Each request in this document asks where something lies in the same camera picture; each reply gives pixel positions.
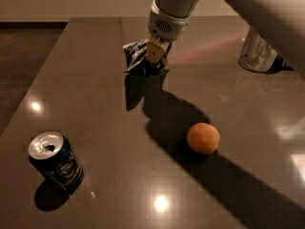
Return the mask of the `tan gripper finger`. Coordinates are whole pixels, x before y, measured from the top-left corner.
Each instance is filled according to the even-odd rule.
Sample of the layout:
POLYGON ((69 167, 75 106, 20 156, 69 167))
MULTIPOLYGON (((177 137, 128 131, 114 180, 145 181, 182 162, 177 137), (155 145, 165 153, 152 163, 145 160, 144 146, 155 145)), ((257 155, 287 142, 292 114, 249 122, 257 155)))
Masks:
POLYGON ((164 56, 170 42, 160 37, 151 36, 147 42, 146 58, 149 62, 156 64, 164 56))

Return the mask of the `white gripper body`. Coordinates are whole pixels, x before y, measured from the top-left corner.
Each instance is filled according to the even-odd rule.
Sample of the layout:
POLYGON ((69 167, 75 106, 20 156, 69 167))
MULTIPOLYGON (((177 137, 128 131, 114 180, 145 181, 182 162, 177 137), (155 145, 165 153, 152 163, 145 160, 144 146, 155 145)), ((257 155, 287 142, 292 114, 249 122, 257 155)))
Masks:
POLYGON ((188 26, 190 18, 179 18, 168 15, 152 0, 148 20, 148 29, 151 36, 162 38, 166 41, 176 40, 188 26))

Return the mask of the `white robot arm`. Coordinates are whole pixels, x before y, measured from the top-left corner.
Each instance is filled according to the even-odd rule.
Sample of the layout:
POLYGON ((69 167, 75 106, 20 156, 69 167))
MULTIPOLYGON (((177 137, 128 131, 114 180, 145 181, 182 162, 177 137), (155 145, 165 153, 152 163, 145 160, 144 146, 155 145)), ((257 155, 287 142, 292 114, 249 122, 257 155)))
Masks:
MULTIPOLYGON (((148 28, 167 44, 189 24, 199 0, 152 0, 148 28)), ((305 73, 305 0, 225 0, 299 74, 305 73)))

